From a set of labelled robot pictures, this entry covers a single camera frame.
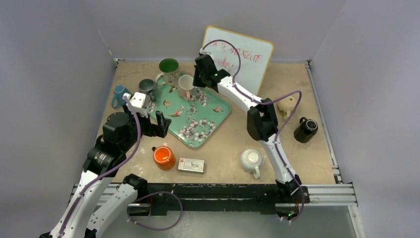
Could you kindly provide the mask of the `pink faceted mug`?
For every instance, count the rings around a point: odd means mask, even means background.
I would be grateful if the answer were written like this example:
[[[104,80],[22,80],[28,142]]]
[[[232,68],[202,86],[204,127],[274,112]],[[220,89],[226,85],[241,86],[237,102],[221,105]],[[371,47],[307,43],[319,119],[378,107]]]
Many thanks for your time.
[[[190,75],[182,75],[178,80],[178,95],[187,101],[191,100],[191,91],[194,89],[194,78]]]

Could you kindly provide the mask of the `orange mug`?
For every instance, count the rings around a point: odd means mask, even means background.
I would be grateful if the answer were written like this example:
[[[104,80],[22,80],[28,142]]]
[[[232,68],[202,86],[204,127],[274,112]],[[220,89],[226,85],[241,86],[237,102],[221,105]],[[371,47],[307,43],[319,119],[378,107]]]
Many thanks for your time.
[[[153,161],[163,171],[171,170],[175,165],[175,156],[167,146],[153,147]]]

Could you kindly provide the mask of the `floral mug green inside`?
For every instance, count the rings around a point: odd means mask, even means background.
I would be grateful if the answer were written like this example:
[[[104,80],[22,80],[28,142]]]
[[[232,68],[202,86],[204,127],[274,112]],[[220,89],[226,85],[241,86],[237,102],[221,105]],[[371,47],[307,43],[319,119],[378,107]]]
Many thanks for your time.
[[[176,86],[178,85],[181,72],[179,69],[179,62],[173,58],[163,59],[159,63],[160,74],[155,78],[155,82],[158,86],[168,85]]]

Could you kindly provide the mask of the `blue grey mug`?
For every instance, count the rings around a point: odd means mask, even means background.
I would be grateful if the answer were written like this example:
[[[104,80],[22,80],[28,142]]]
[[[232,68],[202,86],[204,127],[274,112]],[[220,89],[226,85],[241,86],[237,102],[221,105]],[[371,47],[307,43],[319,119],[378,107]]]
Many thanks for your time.
[[[143,79],[138,84],[138,90],[140,93],[149,95],[151,101],[156,101],[158,94],[158,86],[152,79]]]

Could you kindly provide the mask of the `white speckled mug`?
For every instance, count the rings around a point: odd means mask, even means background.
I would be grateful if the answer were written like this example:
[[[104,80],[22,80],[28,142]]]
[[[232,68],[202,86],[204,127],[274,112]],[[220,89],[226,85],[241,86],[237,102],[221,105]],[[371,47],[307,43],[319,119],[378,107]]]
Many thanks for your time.
[[[263,162],[261,153],[256,149],[247,149],[240,157],[242,169],[251,173],[255,179],[261,178],[260,166]]]

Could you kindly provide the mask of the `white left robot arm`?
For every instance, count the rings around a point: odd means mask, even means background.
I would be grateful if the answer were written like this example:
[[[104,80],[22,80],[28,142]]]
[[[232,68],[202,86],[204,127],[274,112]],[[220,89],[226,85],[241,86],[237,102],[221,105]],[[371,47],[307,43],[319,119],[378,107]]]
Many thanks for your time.
[[[143,135],[167,135],[171,119],[156,112],[157,123],[148,116],[132,114],[128,109],[108,116],[103,133],[88,152],[78,187],[62,218],[42,238],[100,238],[117,215],[130,202],[141,203],[148,196],[147,181],[134,174],[124,178],[120,189],[100,208],[97,204],[119,168],[133,157],[126,155],[130,148],[137,149]]]

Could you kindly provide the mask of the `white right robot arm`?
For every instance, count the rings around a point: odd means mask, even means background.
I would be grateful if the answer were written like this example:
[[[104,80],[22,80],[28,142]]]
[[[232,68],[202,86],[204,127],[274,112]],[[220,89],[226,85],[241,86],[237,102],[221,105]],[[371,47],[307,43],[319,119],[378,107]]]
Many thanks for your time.
[[[279,139],[282,127],[278,125],[274,101],[262,99],[235,81],[226,70],[218,70],[211,55],[201,53],[195,59],[194,86],[208,87],[220,93],[247,114],[247,132],[261,143],[275,174],[279,198],[291,201],[300,192],[301,203],[308,201],[299,176],[289,163]]]

